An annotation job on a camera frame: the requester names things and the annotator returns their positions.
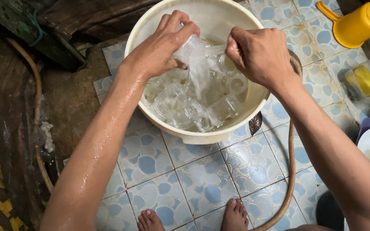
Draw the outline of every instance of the foot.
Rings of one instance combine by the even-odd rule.
[[[137,226],[139,231],[165,231],[161,219],[151,209],[142,211],[138,220]]]
[[[230,199],[225,209],[221,231],[247,231],[248,218],[244,205],[240,199]]]

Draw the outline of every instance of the water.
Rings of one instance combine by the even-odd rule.
[[[190,132],[212,132],[243,110],[248,81],[223,54],[218,41],[191,36],[174,54],[188,70],[154,77],[142,101],[165,123]]]

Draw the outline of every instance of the person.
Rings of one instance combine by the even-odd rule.
[[[184,26],[176,31],[179,23]],[[101,197],[114,170],[128,122],[147,81],[172,68],[186,69],[172,54],[199,28],[187,14],[162,16],[154,34],[121,63],[115,80],[59,177],[41,231],[95,230]],[[351,230],[370,231],[370,162],[307,92],[289,63],[286,37],[278,29],[234,27],[226,55],[250,81],[268,88],[295,124],[315,170],[334,195]],[[240,200],[227,203],[222,231],[246,231]],[[139,231],[164,231],[150,209],[141,212]],[[302,225],[292,230],[329,230]]]

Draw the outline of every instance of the fingernail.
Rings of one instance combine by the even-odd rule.
[[[230,43],[233,40],[232,35],[229,33],[228,39],[227,39],[227,44]]]

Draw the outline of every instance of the hand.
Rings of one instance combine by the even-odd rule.
[[[179,23],[183,23],[184,26],[177,32]],[[172,14],[164,14],[155,33],[139,44],[121,66],[128,69],[129,73],[136,73],[145,84],[151,77],[160,76],[172,68],[185,70],[186,65],[171,56],[192,34],[199,37],[200,30],[189,21],[187,14],[179,10],[174,10]]]
[[[276,84],[290,81],[291,74],[295,74],[289,62],[286,36],[275,28],[244,30],[234,27],[228,36],[225,54],[250,81],[269,90]]]

